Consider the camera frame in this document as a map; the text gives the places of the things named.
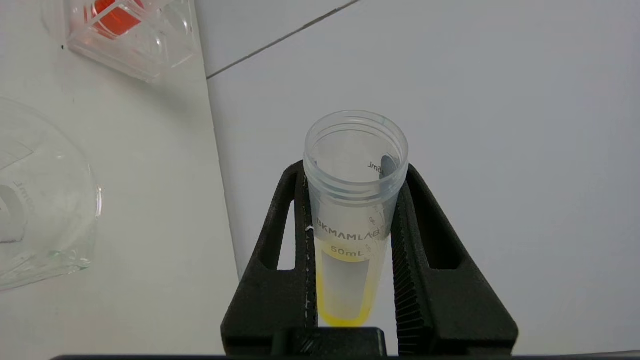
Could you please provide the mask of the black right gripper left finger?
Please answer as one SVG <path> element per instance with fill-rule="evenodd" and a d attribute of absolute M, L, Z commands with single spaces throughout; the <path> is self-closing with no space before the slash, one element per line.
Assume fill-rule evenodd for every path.
<path fill-rule="evenodd" d="M 290 208 L 294 268 L 278 269 Z M 227 356 L 268 356 L 274 336 L 318 326 L 314 230 L 306 174 L 290 165 L 275 189 L 252 256 L 221 323 Z"/>

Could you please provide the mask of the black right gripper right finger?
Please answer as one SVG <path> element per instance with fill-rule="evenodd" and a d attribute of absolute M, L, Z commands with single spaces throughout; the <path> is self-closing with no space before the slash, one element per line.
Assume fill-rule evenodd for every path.
<path fill-rule="evenodd" d="M 410 165 L 391 225 L 398 353 L 510 356 L 518 325 Z"/>

